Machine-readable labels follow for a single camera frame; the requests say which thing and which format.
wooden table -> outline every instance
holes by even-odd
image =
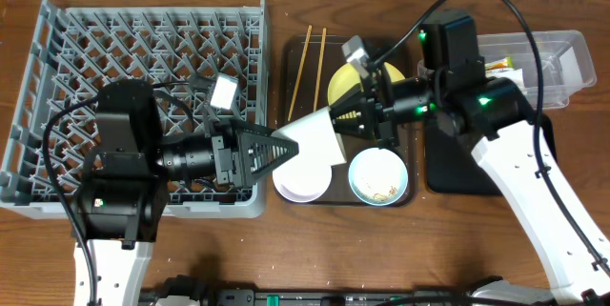
[[[259,0],[51,0],[58,7],[243,6]],[[282,47],[293,35],[398,36],[436,0],[267,0],[273,64],[269,124],[277,112]],[[41,0],[9,0],[0,31],[0,143],[5,143]],[[559,163],[580,199],[610,234],[610,0],[513,0],[535,31],[578,30],[598,84],[549,112]],[[478,33],[519,31],[497,0],[451,0],[468,9]],[[411,43],[419,52],[417,42]],[[419,162],[423,155],[420,151]],[[424,186],[423,173],[420,186]],[[488,275],[544,287],[537,255],[503,198],[449,196],[420,188],[401,209],[321,208],[283,202],[269,183],[257,219],[161,222],[144,285],[182,274],[261,289],[405,290],[465,286]],[[0,211],[0,303],[69,305],[74,239],[63,220]]]

white paper cup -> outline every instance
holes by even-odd
[[[331,166],[344,164],[345,149],[325,107],[284,126],[272,136],[298,143],[298,155],[274,170],[277,191],[293,202],[310,202],[331,185]]]

small bowl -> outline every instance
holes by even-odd
[[[273,172],[277,191],[286,199],[306,203],[321,197],[333,179],[330,166],[311,165],[294,157]]]
[[[386,149],[372,148],[354,157],[348,171],[348,182],[362,202],[387,206],[404,195],[409,175],[397,154]]]

chopsticks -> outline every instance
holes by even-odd
[[[307,48],[309,47],[309,39],[312,36],[312,25],[307,29],[307,37],[305,38],[305,46],[303,47],[303,54],[301,55],[301,63],[298,66],[298,74],[296,75],[295,90],[293,91],[293,101],[290,103],[290,110],[288,111],[288,121],[293,116],[293,108],[295,107],[296,93],[298,92],[298,85],[301,82],[301,73],[303,72],[303,65],[305,64],[305,56],[307,55]]]
[[[317,63],[317,80],[315,81],[314,112],[317,108],[317,94],[320,90],[320,77],[322,76],[322,61],[324,60],[324,45],[326,44],[326,28],[322,31],[322,44],[320,47],[320,60]]]

wires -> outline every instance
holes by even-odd
[[[423,13],[423,15],[421,15],[418,18],[418,20],[411,27],[411,29],[409,31],[407,31],[393,47],[388,49],[379,58],[377,58],[375,60],[374,66],[379,66],[380,64],[385,62],[388,59],[388,57],[397,48],[399,48],[401,45],[403,45],[406,42],[406,40],[428,18],[428,16],[430,16],[430,14],[432,14],[432,12],[435,11],[445,1],[447,1],[447,0],[438,0],[427,11],[425,11]],[[557,205],[559,206],[559,209],[563,213],[563,216],[565,216],[565,218],[568,221],[568,223],[570,224],[570,226],[572,226],[572,229],[574,229],[574,232],[579,237],[580,241],[582,241],[582,244],[587,248],[587,251],[595,259],[595,266],[600,266],[606,272],[606,274],[608,276],[610,276],[610,267],[608,267],[606,259],[604,257],[602,257],[601,254],[593,246],[593,244],[591,244],[591,241],[587,238],[587,236],[584,234],[584,232],[580,228],[579,224],[576,222],[574,217],[570,214],[567,207],[563,203],[563,200],[561,200],[561,197],[559,196],[557,190],[555,189],[555,186],[553,185],[553,182],[551,181],[551,178],[549,177],[548,172],[545,169],[544,161],[542,159],[542,153],[540,151],[540,124],[542,122],[542,106],[543,106],[543,96],[544,96],[544,80],[542,79],[542,63],[540,61],[540,53],[538,50],[538,46],[536,45],[536,40],[534,39],[534,34],[532,33],[529,26],[525,22],[523,15],[521,15],[519,10],[517,10],[517,7],[515,7],[515,5],[510,0],[501,0],[501,1],[504,3],[504,5],[506,5],[506,7],[508,7],[510,9],[510,11],[516,16],[519,23],[521,24],[521,27],[523,28],[523,31],[525,32],[525,35],[527,36],[527,40],[529,41],[530,46],[532,47],[532,53],[534,54],[534,59],[536,60],[536,72],[538,74],[538,100],[536,103],[536,116],[535,116],[535,121],[534,121],[534,155],[536,157],[536,162],[538,163],[539,172],[542,175],[542,178],[544,179],[544,183],[546,183],[546,186],[548,187],[549,192],[551,193],[551,196],[553,196],[553,199],[555,199],[555,202],[557,203]]]
[[[488,305],[488,306],[525,306],[527,304],[513,302],[513,301],[504,301],[504,300],[495,300],[484,297],[471,297],[471,296],[411,296],[411,297],[402,297],[400,299],[381,302],[376,306],[399,306],[399,305],[413,305],[413,304],[432,304],[432,303],[455,303],[460,305]]]
[[[89,100],[73,104],[68,108],[64,109],[63,111],[59,112],[58,114],[54,115],[51,120],[49,120],[49,123],[47,124],[47,127],[45,128],[45,131],[42,135],[42,157],[45,161],[45,169],[47,170],[47,174],[49,175],[51,185],[55,193],[57,194],[57,197],[59,198],[59,202],[64,208],[64,211],[68,216],[68,220],[70,221],[70,224],[74,229],[74,233],[76,234],[76,240],[78,241],[78,245],[80,245],[81,249],[83,249],[85,261],[87,262],[87,270],[89,271],[89,283],[91,285],[91,294],[89,298],[90,302],[88,306],[95,306],[97,304],[97,273],[95,272],[95,265],[93,264],[92,253],[90,252],[89,247],[87,246],[83,230],[80,228],[80,226],[78,226],[78,223],[76,222],[76,217],[74,216],[74,212],[70,208],[70,205],[68,204],[68,199],[66,199],[66,196],[64,195],[64,190],[61,188],[59,182],[57,181],[57,174],[55,173],[55,170],[53,169],[53,166],[51,164],[51,155],[49,154],[49,141],[51,138],[51,130],[56,122],[58,122],[66,114],[76,111],[82,107],[89,106],[96,101],[97,96]]]
[[[175,96],[171,96],[170,94],[168,94],[166,92],[154,91],[154,92],[152,92],[152,95],[154,97],[158,97],[158,98],[162,99],[163,101],[169,102],[171,105],[176,106],[179,110],[181,110],[183,113],[185,113],[187,115],[187,118],[189,119],[189,121],[191,121],[191,132],[192,133],[194,132],[195,128],[197,127],[197,123],[194,121],[193,112],[191,112],[191,109],[189,108],[189,106],[187,106],[187,104],[185,104],[179,98],[177,98]]]
[[[171,81],[171,82],[153,83],[153,84],[151,84],[151,87],[153,89],[157,89],[157,88],[170,87],[170,86],[186,86],[186,85],[190,85],[190,84],[191,83],[189,81]]]
[[[196,178],[195,180],[193,180],[193,182],[194,183],[198,183],[198,184],[208,188],[213,193],[220,193],[220,191],[216,188],[214,183],[212,181],[208,180],[208,179],[205,179],[205,178]]]

